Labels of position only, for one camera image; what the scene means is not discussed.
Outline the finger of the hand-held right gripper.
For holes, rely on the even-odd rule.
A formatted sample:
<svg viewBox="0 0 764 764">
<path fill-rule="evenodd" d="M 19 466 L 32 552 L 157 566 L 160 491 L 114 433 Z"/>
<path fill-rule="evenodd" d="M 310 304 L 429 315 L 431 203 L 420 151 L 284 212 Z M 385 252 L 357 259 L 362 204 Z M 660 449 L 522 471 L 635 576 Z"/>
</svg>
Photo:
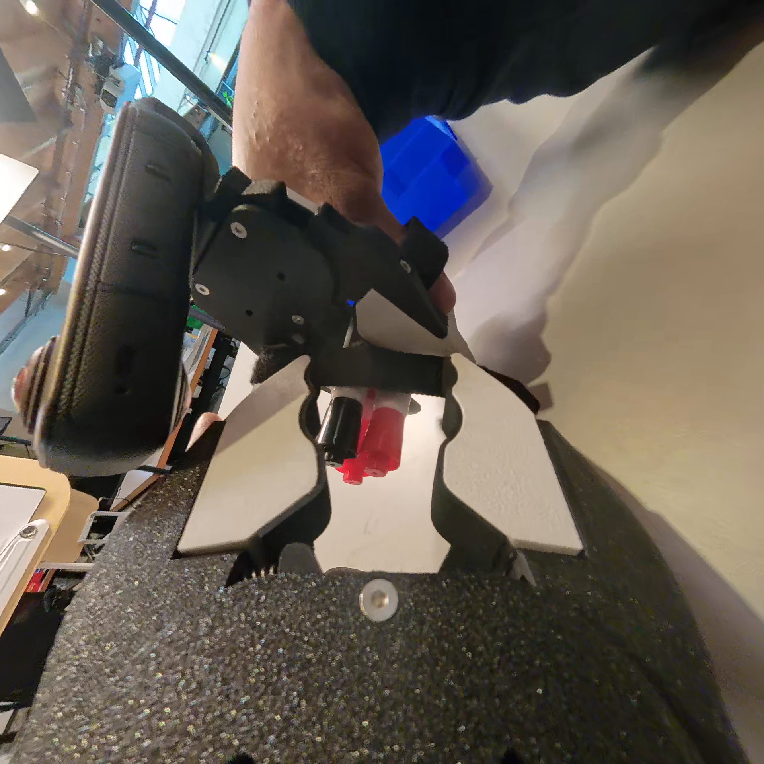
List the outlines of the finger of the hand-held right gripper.
<svg viewBox="0 0 764 764">
<path fill-rule="evenodd" d="M 355 312 L 358 334 L 378 348 L 434 357 L 457 353 L 475 361 L 458 329 L 454 311 L 447 315 L 448 333 L 444 339 L 434 336 L 374 290 L 356 303 Z"/>
</svg>

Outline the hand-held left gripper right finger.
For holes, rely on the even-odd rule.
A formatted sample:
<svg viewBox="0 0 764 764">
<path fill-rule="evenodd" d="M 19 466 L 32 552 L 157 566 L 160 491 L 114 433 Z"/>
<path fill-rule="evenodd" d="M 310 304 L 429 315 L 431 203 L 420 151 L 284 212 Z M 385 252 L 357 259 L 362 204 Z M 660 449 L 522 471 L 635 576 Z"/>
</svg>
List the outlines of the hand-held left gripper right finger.
<svg viewBox="0 0 764 764">
<path fill-rule="evenodd" d="M 448 543 L 440 572 L 511 574 L 534 585 L 526 552 L 580 555 L 585 545 L 530 395 L 452 356 L 444 401 L 430 510 Z"/>
</svg>

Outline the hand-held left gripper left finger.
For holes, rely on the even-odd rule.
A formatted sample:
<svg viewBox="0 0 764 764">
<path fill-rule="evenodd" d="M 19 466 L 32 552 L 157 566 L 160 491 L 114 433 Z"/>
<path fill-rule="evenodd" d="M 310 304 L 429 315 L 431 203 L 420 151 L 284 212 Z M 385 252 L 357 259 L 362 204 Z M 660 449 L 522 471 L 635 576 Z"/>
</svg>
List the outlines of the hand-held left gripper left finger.
<svg viewBox="0 0 764 764">
<path fill-rule="evenodd" d="M 308 422 L 316 403 L 310 361 L 291 361 L 228 414 L 180 535 L 180 555 L 261 546 L 266 558 L 277 558 L 284 546 L 311 546 L 327 529 L 329 485 Z"/>
</svg>

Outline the black dry erase marker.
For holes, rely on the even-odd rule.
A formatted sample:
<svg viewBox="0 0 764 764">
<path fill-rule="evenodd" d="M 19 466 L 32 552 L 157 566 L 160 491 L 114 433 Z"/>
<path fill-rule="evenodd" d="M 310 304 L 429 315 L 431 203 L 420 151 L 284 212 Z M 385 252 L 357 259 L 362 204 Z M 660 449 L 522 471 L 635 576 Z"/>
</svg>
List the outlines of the black dry erase marker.
<svg viewBox="0 0 764 764">
<path fill-rule="evenodd" d="M 316 440 L 327 464 L 339 468 L 357 456 L 363 413 L 356 394 L 344 388 L 332 392 Z"/>
</svg>

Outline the blue plastic bin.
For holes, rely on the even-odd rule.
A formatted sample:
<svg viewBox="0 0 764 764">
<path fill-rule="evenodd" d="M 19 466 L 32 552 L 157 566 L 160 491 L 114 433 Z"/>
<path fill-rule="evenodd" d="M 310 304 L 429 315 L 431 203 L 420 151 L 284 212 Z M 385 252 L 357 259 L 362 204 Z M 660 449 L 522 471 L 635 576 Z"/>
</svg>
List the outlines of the blue plastic bin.
<svg viewBox="0 0 764 764">
<path fill-rule="evenodd" d="M 417 218 L 444 238 L 491 195 L 490 180 L 446 121 L 416 119 L 380 153 L 383 198 L 402 224 Z"/>
</svg>

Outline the person's right forearm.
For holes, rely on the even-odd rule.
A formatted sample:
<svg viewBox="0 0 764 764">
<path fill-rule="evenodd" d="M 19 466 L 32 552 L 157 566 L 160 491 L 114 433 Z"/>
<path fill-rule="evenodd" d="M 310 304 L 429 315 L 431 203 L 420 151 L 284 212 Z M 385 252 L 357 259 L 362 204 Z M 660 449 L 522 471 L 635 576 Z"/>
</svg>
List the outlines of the person's right forearm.
<svg viewBox="0 0 764 764">
<path fill-rule="evenodd" d="M 762 10 L 727 1 L 295 1 L 379 142 L 416 119 L 565 98 L 646 51 L 688 52 Z"/>
</svg>

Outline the clipboard with instruction sheet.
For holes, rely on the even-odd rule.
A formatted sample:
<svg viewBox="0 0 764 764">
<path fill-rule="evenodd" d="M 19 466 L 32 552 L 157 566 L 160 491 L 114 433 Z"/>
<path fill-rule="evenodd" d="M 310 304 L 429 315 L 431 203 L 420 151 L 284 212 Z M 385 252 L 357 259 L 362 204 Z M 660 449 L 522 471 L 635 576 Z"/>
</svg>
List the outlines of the clipboard with instruction sheet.
<svg viewBox="0 0 764 764">
<path fill-rule="evenodd" d="M 35 526 L 43 520 L 49 525 L 43 540 L 34 540 L 37 530 L 27 526 L 22 535 L 30 537 L 29 540 L 16 541 L 1 552 L 3 630 L 37 570 L 64 569 L 77 562 L 86 521 L 97 511 L 99 503 L 71 488 L 65 475 L 43 468 L 31 459 L 2 455 L 1 483 L 44 488 L 46 495 L 33 521 Z"/>
</svg>

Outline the white paper notice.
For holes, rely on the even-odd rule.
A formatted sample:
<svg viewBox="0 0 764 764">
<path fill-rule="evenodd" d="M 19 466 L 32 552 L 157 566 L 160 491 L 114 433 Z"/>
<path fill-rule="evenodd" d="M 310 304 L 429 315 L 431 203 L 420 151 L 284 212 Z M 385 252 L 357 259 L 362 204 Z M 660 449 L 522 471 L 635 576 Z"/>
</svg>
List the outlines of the white paper notice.
<svg viewBox="0 0 764 764">
<path fill-rule="evenodd" d="M 1 483 L 1 552 L 16 541 L 29 540 L 22 535 L 27 526 L 37 530 L 34 540 L 44 539 L 49 525 L 45 520 L 34 525 L 33 516 L 45 495 L 42 487 Z"/>
</svg>

